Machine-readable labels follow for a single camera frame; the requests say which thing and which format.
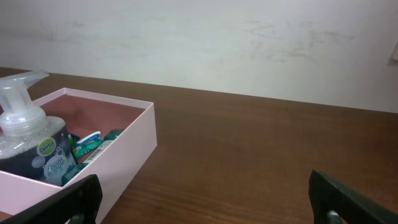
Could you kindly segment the green Dettol soap bar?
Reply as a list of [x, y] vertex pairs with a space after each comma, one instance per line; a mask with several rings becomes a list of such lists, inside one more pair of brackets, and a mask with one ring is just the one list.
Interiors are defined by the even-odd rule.
[[82, 171], [86, 166], [88, 166], [97, 156], [102, 153], [122, 132], [124, 129], [113, 129], [108, 134], [105, 135], [102, 145], [96, 148], [94, 151], [82, 156], [82, 162], [78, 162], [77, 165], [72, 166], [72, 169], [62, 176], [62, 185], [72, 180], [80, 171]]

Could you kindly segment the pink box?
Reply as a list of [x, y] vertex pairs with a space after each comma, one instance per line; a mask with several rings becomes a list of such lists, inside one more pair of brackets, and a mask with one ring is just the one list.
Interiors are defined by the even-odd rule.
[[65, 185], [53, 185], [1, 172], [1, 211], [15, 215], [51, 195], [96, 174], [103, 198], [96, 217], [101, 223], [157, 146], [151, 102], [62, 88], [33, 102], [46, 115], [62, 118], [67, 131], [81, 138], [100, 131], [124, 131]]

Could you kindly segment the clear foam soap pump bottle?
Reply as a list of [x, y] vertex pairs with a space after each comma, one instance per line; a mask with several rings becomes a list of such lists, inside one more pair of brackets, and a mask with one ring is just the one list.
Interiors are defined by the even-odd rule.
[[1, 170], [61, 186], [76, 165], [66, 123], [47, 116], [27, 91], [48, 76], [39, 70], [1, 78]]

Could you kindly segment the green Colgate toothpaste tube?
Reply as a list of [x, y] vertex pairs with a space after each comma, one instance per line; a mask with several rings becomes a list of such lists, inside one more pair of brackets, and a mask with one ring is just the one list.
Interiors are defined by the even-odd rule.
[[89, 152], [94, 151], [96, 148], [102, 145], [102, 143], [103, 143], [102, 138], [96, 138], [94, 140], [83, 143], [73, 149], [74, 156], [77, 159], [79, 159], [82, 156], [88, 154]]

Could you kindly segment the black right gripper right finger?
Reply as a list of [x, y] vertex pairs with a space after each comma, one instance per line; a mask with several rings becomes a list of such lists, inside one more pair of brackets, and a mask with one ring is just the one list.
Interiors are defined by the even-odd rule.
[[313, 170], [308, 196], [314, 223], [397, 223], [397, 214], [322, 172]]

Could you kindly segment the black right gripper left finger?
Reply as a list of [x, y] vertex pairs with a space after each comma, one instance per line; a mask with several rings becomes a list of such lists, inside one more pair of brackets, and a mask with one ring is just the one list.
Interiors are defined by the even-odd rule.
[[1, 224], [95, 224], [102, 198], [99, 178], [91, 174]]

